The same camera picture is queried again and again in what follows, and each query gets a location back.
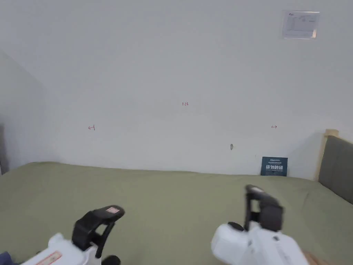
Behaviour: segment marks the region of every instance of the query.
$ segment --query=orange label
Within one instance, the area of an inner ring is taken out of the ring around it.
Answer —
[[[38,262],[36,265],[50,265],[53,262],[60,259],[61,256],[62,256],[62,254],[59,251],[55,251],[54,253],[52,253],[48,257],[46,257],[45,259]]]

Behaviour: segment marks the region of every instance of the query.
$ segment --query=white wall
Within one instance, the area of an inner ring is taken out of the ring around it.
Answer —
[[[41,84],[25,89],[40,91],[32,104],[45,116],[36,130],[12,111],[7,150],[21,151],[15,166],[235,174],[259,174],[262,156],[278,156],[289,158],[291,176],[311,178],[319,133],[353,138],[352,8],[344,0],[3,1],[0,47]],[[281,39],[285,9],[320,11],[317,40]],[[21,128],[42,140],[17,142]]]

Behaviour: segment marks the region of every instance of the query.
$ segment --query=wall notice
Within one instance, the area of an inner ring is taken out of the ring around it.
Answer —
[[[285,11],[283,37],[290,39],[315,39],[319,12]]]
[[[262,176],[287,176],[287,157],[262,157]]]

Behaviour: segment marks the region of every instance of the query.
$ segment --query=mattress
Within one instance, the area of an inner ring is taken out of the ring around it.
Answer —
[[[57,232],[70,238],[86,212],[123,207],[103,257],[122,264],[221,264],[210,250],[215,229],[244,222],[244,186],[285,207],[283,232],[336,265],[351,264],[353,205],[318,182],[281,176],[217,175],[30,163],[0,176],[0,252],[17,262],[46,248]]]

